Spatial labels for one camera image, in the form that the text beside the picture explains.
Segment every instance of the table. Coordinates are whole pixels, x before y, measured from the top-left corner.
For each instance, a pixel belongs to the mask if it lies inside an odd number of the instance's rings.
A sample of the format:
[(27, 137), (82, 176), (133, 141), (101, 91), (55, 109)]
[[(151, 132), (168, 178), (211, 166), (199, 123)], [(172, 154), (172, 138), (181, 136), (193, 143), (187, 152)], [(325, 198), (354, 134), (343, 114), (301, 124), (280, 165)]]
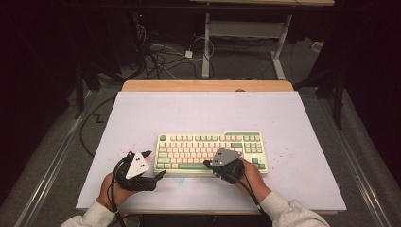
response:
[[(234, 92), (238, 89), (247, 92)], [(270, 167), (264, 181), (273, 190), (317, 212), (346, 210), (302, 101), (289, 82), (231, 80), (127, 81), (114, 103), (77, 208), (87, 209), (92, 204), (103, 176), (128, 151), (153, 150), (156, 136), (178, 130), (177, 126), (183, 127), (182, 131), (259, 130), (264, 135)], [(152, 166), (154, 156), (150, 157)], [(152, 169), (147, 174), (153, 176)], [(142, 214), (258, 214), (249, 197), (215, 177), (164, 177), (153, 192), (136, 194), (120, 210)]]
[[(212, 3), (233, 4), (261, 4), (261, 5), (286, 5), (286, 6), (333, 6), (334, 0), (191, 0)], [(284, 23), (260, 23), (260, 22), (238, 22), (238, 21), (211, 21), (210, 13), (206, 13), (204, 31), (204, 54), (202, 63), (202, 74), (204, 79), (209, 78), (210, 65), (210, 36), (235, 36), (256, 38), (278, 38), (275, 51), (270, 52), (270, 57), (278, 79), (286, 79), (280, 63), (280, 53), (286, 40), (292, 15), (287, 15)]]

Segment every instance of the gray sweater sleeve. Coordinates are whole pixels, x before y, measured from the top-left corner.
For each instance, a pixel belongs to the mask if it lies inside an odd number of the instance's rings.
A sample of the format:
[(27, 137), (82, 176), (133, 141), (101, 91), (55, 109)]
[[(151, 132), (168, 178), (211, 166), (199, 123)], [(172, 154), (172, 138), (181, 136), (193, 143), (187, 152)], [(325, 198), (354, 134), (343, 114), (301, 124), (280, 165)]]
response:
[(98, 202), (94, 202), (83, 216), (75, 216), (65, 221), (61, 227), (102, 227), (114, 219), (114, 213)]
[(273, 226), (329, 226), (322, 217), (306, 209), (300, 202), (286, 201), (274, 191), (260, 205), (268, 213)]

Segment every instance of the white table surface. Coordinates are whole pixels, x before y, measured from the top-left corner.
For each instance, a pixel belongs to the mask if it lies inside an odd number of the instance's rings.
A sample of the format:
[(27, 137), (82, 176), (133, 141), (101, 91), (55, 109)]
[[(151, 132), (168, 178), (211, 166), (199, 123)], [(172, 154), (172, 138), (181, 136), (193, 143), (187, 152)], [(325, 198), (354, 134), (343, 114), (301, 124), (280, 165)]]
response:
[[(77, 208), (91, 206), (104, 176), (129, 151), (155, 150), (158, 134), (226, 131), (262, 133), (269, 166), (264, 181), (285, 199), (318, 212), (346, 210), (297, 92), (120, 92)], [(153, 155), (147, 158), (150, 166)], [(146, 174), (153, 176), (152, 170)], [(248, 196), (215, 177), (164, 177), (120, 211), (257, 214)]]

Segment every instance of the green and white keyboard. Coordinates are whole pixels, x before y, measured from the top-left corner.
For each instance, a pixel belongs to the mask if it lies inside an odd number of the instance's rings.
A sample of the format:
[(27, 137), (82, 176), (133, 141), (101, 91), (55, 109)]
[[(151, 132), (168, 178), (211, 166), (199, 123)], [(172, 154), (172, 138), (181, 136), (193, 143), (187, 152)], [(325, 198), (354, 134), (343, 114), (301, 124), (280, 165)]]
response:
[(268, 173), (263, 138), (257, 131), (161, 134), (157, 140), (154, 172), (166, 170), (166, 176), (213, 176), (203, 160), (212, 160), (219, 148), (242, 152), (241, 157), (255, 164), (262, 175)]

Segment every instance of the person's right hand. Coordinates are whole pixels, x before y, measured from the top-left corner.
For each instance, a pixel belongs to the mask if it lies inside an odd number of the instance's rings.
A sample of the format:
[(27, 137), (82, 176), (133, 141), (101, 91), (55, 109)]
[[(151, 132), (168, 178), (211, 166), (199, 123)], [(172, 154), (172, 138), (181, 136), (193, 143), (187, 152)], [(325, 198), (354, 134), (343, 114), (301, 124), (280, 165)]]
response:
[[(245, 166), (245, 171), (244, 176), (241, 177), (240, 181), (242, 181), (245, 185), (247, 185), (248, 188), (253, 191), (258, 201), (262, 201), (269, 195), (271, 190), (263, 182), (262, 175), (260, 174), (257, 167), (245, 159), (241, 158), (241, 160)], [(244, 194), (249, 195), (247, 190), (245, 190), (244, 187), (242, 187), (239, 183), (235, 183), (235, 186), (238, 187), (238, 189)]]

